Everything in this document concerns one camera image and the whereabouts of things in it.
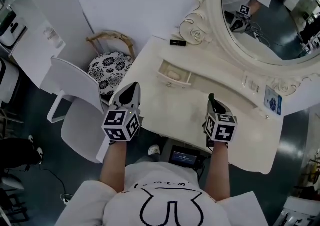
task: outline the black pants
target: black pants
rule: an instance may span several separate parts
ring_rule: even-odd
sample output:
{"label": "black pants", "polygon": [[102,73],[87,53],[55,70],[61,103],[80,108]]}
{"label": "black pants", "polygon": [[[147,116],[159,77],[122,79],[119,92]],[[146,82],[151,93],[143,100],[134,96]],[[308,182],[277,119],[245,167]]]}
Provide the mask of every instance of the black pants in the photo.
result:
{"label": "black pants", "polygon": [[307,23],[304,30],[300,32],[303,42],[307,44],[312,36],[320,31],[320,18],[317,18],[311,24]]}
{"label": "black pants", "polygon": [[41,156],[27,139],[0,140],[0,168],[16,168],[21,165],[37,164]]}

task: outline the soap bar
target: soap bar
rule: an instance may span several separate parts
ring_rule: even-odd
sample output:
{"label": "soap bar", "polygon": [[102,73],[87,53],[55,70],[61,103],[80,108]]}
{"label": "soap bar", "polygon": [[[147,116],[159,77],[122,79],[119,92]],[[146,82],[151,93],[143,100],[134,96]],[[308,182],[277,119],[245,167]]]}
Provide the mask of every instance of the soap bar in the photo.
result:
{"label": "soap bar", "polygon": [[176,73],[175,71],[173,71],[173,70],[170,70],[170,71],[168,72],[168,76],[169,76],[171,79],[174,79],[174,80],[177,80],[177,81],[179,81],[179,80],[181,79],[181,76],[180,76],[178,73]]}

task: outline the white vanity table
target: white vanity table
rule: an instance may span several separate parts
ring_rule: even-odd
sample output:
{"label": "white vanity table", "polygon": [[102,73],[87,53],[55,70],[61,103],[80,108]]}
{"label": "white vanity table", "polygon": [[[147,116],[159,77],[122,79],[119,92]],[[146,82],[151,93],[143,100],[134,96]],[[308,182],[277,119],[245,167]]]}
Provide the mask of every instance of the white vanity table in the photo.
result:
{"label": "white vanity table", "polygon": [[[133,81],[140,83],[140,115],[145,118],[143,128],[208,152],[210,151],[206,147],[206,135],[203,133],[202,124],[207,113],[208,95],[214,92],[219,101],[231,108],[239,121],[236,140],[229,146],[230,163],[247,171],[268,174],[278,148],[283,117],[270,113],[267,120],[260,116],[254,110],[254,103],[262,105],[264,93],[256,98],[242,89],[244,71],[214,56],[208,56],[210,64],[206,64],[205,60],[201,60],[201,57],[205,56],[208,54],[196,47],[174,47],[170,46],[168,41],[151,37],[119,89]],[[170,60],[170,57],[170,62],[176,62],[177,66],[184,66],[186,69],[187,64],[182,65],[183,62],[190,62],[192,59],[198,61],[199,64],[193,68],[193,72],[206,77],[209,77],[210,72],[214,72],[210,74],[215,77],[213,80],[225,86],[197,76],[191,88],[167,87],[158,79],[157,71],[163,58]]]}
{"label": "white vanity table", "polygon": [[[208,95],[214,93],[238,118],[235,138],[229,146],[230,163],[268,174],[284,116],[320,102],[320,56],[314,53],[281,60],[248,34],[231,33],[224,21],[222,0],[194,1],[195,8],[173,37],[149,39],[118,89],[138,81],[143,128],[207,151],[202,124]],[[188,44],[172,46],[171,38]],[[163,63],[185,71],[189,74],[187,81],[170,79],[161,71]],[[244,85],[245,76],[259,85],[258,92]],[[267,86],[282,96],[281,115],[264,104]],[[103,159],[108,146],[106,140],[98,160]]]}

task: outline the person's leg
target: person's leg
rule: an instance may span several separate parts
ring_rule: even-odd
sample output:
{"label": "person's leg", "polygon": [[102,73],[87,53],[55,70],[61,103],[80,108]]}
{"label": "person's leg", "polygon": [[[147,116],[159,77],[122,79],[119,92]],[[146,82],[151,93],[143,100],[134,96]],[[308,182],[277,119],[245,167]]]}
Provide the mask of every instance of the person's leg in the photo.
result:
{"label": "person's leg", "polygon": [[25,164],[38,164],[42,156],[27,139],[0,141],[0,164],[3,168],[15,168]]}
{"label": "person's leg", "polygon": [[[32,143],[33,149],[35,149],[34,137],[33,137],[32,135],[29,135],[28,140]],[[39,154],[40,157],[41,157],[40,162],[38,162],[38,163],[36,163],[36,164],[39,164],[39,165],[40,165],[40,164],[42,164],[42,161],[43,161],[43,159],[44,159],[44,151],[43,151],[42,148],[40,148],[40,147],[37,148],[36,151],[38,152],[38,154]]]}
{"label": "person's leg", "polygon": [[161,154],[160,154],[159,146],[153,145],[149,148],[148,156],[143,156],[135,163],[137,164],[141,162],[159,162],[160,158],[161,158]]}

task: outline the sneaker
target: sneaker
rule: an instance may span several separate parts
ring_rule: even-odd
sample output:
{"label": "sneaker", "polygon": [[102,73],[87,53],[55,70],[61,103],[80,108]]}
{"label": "sneaker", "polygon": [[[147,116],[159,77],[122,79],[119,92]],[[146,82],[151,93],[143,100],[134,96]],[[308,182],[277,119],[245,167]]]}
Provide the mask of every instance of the sneaker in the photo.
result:
{"label": "sneaker", "polygon": [[44,152],[43,152],[42,148],[40,148],[40,147],[36,151],[39,153],[39,155],[41,157],[41,161],[39,164],[42,164],[42,162],[44,160]]}
{"label": "sneaker", "polygon": [[152,145],[149,148],[148,155],[160,154],[160,147],[158,145]]}
{"label": "sneaker", "polygon": [[32,135],[29,135],[28,140],[32,142],[32,144],[34,143],[34,137]]}

